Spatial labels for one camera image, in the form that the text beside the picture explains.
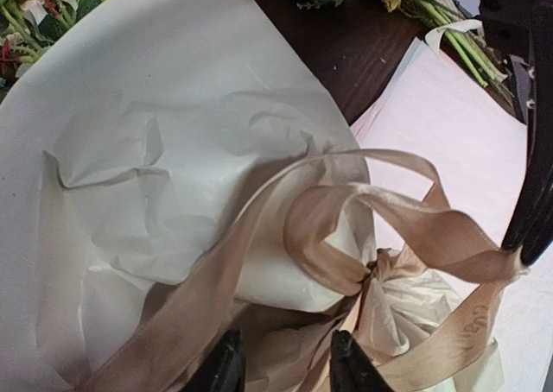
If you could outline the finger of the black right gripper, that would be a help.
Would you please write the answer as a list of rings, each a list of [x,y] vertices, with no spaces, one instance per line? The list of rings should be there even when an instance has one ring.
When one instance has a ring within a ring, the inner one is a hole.
[[[528,162],[502,243],[519,249],[524,265],[534,264],[552,243],[552,0],[532,4],[530,40]]]

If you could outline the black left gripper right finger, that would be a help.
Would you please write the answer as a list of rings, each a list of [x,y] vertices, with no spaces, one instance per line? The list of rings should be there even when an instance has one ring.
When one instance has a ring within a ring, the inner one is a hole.
[[[334,332],[330,351],[332,392],[393,392],[350,332]]]

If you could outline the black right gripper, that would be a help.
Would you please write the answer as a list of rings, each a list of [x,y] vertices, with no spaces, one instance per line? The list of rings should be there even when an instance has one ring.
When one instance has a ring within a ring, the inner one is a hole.
[[[534,69],[537,118],[552,118],[552,0],[480,0],[486,43]]]

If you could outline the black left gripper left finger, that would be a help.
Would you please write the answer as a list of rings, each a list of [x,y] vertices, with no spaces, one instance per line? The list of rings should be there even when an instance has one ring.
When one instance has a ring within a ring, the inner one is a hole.
[[[240,330],[224,333],[181,392],[244,392],[246,356]]]

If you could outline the beige ribbon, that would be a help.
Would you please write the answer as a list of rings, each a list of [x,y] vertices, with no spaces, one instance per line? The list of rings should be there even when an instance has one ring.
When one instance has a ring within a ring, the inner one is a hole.
[[[352,336],[391,391],[497,391],[492,335],[526,271],[453,210],[427,160],[358,150],[295,162],[265,182],[188,278],[81,391],[205,391],[207,360],[238,330],[248,391],[328,391],[331,346]]]

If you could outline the pile of fake flowers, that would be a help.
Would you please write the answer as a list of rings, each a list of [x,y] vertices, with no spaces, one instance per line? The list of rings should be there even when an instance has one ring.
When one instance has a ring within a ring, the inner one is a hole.
[[[319,9],[338,7],[345,0],[296,0],[301,9]],[[406,16],[422,22],[429,31],[433,28],[466,19],[480,19],[468,16],[454,0],[380,0],[389,13],[400,11]],[[500,60],[484,40],[484,30],[473,30],[468,36],[476,44],[476,52],[469,53],[468,47],[462,47],[449,35],[445,39],[461,58],[461,62],[476,82],[483,88],[494,89],[503,98],[512,95],[507,91],[507,75],[499,70]]]

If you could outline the cream ribbon on flower pile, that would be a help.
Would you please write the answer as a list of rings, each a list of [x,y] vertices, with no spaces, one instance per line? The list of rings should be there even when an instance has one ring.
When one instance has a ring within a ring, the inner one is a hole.
[[[425,35],[424,41],[436,56],[440,54],[442,37],[444,35],[449,35],[462,47],[468,47],[469,53],[475,53],[476,44],[468,36],[468,33],[473,30],[481,29],[483,29],[482,22],[477,19],[466,19],[458,22],[451,22],[431,29]]]

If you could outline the stack of pastel paper sheets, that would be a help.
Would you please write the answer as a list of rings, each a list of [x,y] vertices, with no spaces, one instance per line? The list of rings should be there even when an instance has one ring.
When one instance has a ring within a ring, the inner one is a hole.
[[[431,161],[450,205],[496,243],[505,235],[525,171],[526,128],[448,56],[414,40],[381,97],[353,124],[364,149]],[[552,255],[504,293],[494,327],[506,391],[544,391],[552,358]]]

